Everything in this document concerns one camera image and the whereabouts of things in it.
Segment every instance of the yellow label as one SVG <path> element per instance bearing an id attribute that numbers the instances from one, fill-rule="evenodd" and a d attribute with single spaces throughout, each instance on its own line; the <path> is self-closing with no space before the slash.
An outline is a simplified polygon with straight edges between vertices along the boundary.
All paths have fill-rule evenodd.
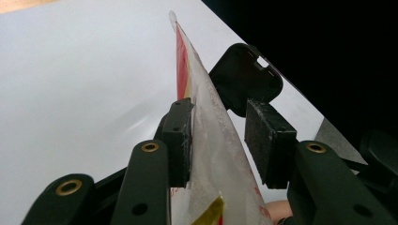
<path id="1" fill-rule="evenodd" d="M 0 13 L 37 7 L 54 1 L 56 0 L 0 0 Z"/>
<path id="2" fill-rule="evenodd" d="M 216 225 L 222 217 L 223 200 L 222 197 L 217 198 L 208 209 L 196 219 L 192 225 Z"/>

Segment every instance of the red stripe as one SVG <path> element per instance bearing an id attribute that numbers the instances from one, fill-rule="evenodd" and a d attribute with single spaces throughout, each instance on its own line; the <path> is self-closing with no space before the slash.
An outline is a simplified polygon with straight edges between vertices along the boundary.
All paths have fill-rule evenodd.
<path id="1" fill-rule="evenodd" d="M 184 40 L 179 30 L 176 27 L 176 96 L 180 100 L 184 98 L 185 90 L 188 81 L 188 54 L 185 47 Z"/>
<path id="2" fill-rule="evenodd" d="M 219 225 L 222 225 L 222 216 L 219 219 Z"/>

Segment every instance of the plastic bag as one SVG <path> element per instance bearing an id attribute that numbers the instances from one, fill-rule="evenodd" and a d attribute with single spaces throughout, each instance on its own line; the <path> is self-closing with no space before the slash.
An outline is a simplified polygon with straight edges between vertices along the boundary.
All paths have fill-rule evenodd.
<path id="1" fill-rule="evenodd" d="M 176 20 L 177 97 L 191 98 L 191 179 L 172 188 L 172 223 L 272 224 L 235 127 Z"/>

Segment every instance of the brass screw hole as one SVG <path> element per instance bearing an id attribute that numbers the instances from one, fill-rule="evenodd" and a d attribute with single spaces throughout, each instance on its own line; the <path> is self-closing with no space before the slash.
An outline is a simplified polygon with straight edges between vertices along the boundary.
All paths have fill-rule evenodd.
<path id="1" fill-rule="evenodd" d="M 316 143 L 308 143 L 307 149 L 315 153 L 326 153 L 326 148 Z"/>
<path id="2" fill-rule="evenodd" d="M 156 150 L 158 150 L 159 149 L 159 145 L 157 144 L 157 143 L 153 143 L 153 142 L 150 142 L 150 143 L 146 143 L 146 144 L 144 144 L 142 147 L 141 147 L 141 149 L 144 151 L 144 152 L 155 152 Z"/>
<path id="3" fill-rule="evenodd" d="M 82 187 L 83 183 L 80 180 L 68 180 L 56 188 L 55 193 L 59 196 L 67 196 L 78 191 Z"/>

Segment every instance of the white table surface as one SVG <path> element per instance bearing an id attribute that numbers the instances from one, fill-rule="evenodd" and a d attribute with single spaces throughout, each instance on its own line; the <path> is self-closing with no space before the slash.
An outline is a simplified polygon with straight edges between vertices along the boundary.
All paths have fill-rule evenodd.
<path id="1" fill-rule="evenodd" d="M 199 0 L 61 0 L 0 14 L 0 224 L 20 224 L 61 176 L 97 182 L 126 167 L 153 137 L 176 100 L 170 10 L 208 71 L 244 42 Z M 323 115 L 287 81 L 271 104 L 299 141 L 315 137 Z M 244 119 L 230 115 L 243 140 Z M 260 189 L 266 202 L 285 198 Z"/>

